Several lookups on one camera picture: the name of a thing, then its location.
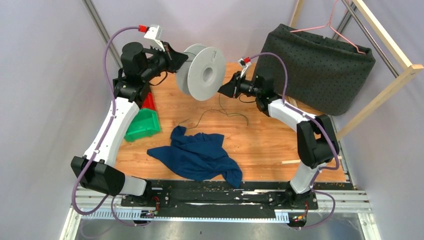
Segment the red plastic bin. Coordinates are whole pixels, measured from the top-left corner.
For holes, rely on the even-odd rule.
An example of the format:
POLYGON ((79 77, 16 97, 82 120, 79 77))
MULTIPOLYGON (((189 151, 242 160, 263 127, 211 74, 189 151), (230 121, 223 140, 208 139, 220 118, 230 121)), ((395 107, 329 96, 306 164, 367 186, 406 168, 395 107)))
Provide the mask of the red plastic bin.
POLYGON ((152 92, 149 92, 141 106, 142 109, 150 109, 156 111, 156 105, 152 92))

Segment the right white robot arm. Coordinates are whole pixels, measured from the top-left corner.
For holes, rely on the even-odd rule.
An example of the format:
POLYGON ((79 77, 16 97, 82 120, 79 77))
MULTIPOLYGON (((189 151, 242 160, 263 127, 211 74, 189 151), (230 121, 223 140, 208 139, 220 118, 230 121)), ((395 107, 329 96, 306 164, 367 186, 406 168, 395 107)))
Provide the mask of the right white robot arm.
POLYGON ((234 99, 240 95, 254 97, 259 111, 296 132, 300 164, 284 192, 283 202, 299 208, 311 195, 319 172, 337 161, 340 148, 329 116, 309 114, 288 103, 275 93, 274 81, 272 76, 261 75, 247 80, 238 71, 218 92, 234 99))

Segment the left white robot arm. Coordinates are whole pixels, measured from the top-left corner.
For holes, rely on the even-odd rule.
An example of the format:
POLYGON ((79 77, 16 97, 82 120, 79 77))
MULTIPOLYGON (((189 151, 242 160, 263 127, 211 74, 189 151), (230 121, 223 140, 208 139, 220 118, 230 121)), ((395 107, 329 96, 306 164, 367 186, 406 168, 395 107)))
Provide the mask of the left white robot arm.
POLYGON ((153 201, 152 183, 116 169, 117 154, 131 122, 142 108, 150 81, 161 73, 176 73, 188 58, 187 54, 173 50, 168 42, 164 43, 164 50, 145 48, 139 42, 130 42, 122 48, 122 68, 113 80, 109 112, 93 143, 70 164, 77 186, 108 196, 129 195, 141 206, 153 201))

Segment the white cable spool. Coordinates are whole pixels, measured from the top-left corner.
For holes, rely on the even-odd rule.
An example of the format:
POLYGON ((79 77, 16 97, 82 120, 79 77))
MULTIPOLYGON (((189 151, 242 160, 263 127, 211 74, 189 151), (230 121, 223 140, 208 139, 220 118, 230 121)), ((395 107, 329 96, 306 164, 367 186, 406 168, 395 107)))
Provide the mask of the white cable spool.
POLYGON ((184 52, 188 59, 176 73, 176 84, 197 101, 212 98, 222 86, 226 74, 226 58, 213 46, 196 43, 184 52))

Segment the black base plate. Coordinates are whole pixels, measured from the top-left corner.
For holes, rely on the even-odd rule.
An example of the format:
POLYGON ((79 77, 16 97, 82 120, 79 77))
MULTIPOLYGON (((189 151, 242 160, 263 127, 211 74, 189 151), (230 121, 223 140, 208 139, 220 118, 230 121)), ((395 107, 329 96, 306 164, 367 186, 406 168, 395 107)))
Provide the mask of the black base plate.
POLYGON ((225 181, 152 180, 152 197, 159 199, 158 217, 207 219, 271 219, 276 210, 304 214, 317 210, 311 193, 297 207, 283 202, 288 182, 244 181, 239 188, 225 181))

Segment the dark dotted fabric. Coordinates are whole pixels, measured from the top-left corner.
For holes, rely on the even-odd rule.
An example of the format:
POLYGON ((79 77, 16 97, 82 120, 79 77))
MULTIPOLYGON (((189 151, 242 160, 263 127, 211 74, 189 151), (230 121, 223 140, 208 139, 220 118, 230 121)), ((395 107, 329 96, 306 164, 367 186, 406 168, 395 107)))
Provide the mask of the dark dotted fabric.
POLYGON ((255 75, 269 72, 275 93, 286 89, 287 96, 332 116, 348 111, 376 63, 370 48, 284 24, 267 35, 261 51, 278 55, 287 69, 276 57, 261 55, 255 75))

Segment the wooden frame rack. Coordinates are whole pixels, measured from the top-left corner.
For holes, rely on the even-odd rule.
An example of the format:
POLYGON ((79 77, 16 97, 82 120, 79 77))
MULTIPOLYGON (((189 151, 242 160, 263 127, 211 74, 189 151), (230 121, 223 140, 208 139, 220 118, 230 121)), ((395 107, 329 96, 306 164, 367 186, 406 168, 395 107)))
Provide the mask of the wooden frame rack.
POLYGON ((351 164, 396 168, 424 158, 424 3, 421 0, 353 0, 356 16, 341 34, 383 55, 349 110, 334 118, 351 164))

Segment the blue cloth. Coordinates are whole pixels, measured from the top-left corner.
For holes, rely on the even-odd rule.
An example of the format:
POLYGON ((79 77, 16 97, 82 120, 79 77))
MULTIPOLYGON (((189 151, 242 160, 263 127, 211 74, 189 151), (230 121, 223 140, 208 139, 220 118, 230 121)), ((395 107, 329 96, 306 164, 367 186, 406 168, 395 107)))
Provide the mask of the blue cloth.
POLYGON ((221 175, 230 186, 239 188, 243 173, 223 148, 225 136, 202 132, 185 135, 186 131, 186 127, 176 126, 170 135, 170 145, 150 148, 147 155, 180 177, 201 182, 221 175))

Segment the aluminium rail frame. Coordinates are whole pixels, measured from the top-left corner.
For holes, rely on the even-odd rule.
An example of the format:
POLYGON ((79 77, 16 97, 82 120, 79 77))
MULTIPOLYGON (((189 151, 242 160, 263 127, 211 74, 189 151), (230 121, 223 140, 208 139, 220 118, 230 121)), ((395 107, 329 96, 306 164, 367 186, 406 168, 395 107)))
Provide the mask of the aluminium rail frame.
POLYGON ((70 209, 60 238, 75 239, 77 225, 83 219, 121 220, 132 227, 153 221, 275 223, 300 231, 321 226, 341 213, 358 216, 359 228, 367 240, 380 239, 366 193, 359 190, 317 190, 303 203, 293 204, 281 189, 155 187, 153 196, 146 205, 131 196, 109 196, 95 209, 95 201, 101 196, 78 188, 76 202, 82 214, 70 209))

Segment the green plastic bin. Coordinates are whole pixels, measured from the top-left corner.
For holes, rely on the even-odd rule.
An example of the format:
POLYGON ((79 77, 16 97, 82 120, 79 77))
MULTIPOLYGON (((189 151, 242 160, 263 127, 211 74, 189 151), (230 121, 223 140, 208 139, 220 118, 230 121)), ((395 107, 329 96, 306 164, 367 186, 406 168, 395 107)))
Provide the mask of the green plastic bin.
POLYGON ((158 114, 155 110, 142 108, 130 123, 124 139, 134 142, 141 138, 152 137, 161 131, 158 114))

